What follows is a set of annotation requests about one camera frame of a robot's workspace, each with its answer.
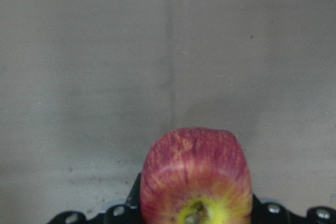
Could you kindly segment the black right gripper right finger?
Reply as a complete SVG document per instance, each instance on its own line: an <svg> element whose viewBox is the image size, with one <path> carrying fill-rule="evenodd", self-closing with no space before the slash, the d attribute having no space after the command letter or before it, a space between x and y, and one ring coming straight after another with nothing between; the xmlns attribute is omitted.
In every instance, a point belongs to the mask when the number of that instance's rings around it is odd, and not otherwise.
<svg viewBox="0 0 336 224"><path fill-rule="evenodd" d="M264 223L262 206L263 204L261 203L260 199L255 194L253 194L253 208L251 212L251 224Z"/></svg>

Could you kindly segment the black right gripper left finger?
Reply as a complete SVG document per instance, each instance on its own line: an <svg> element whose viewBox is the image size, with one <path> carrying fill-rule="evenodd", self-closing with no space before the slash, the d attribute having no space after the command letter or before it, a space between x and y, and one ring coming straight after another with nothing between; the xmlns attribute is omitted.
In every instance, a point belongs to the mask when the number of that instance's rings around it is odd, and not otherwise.
<svg viewBox="0 0 336 224"><path fill-rule="evenodd" d="M141 173L138 173L125 201L125 205L128 208L128 213L130 214L131 223L137 224L143 223L140 207L140 183Z"/></svg>

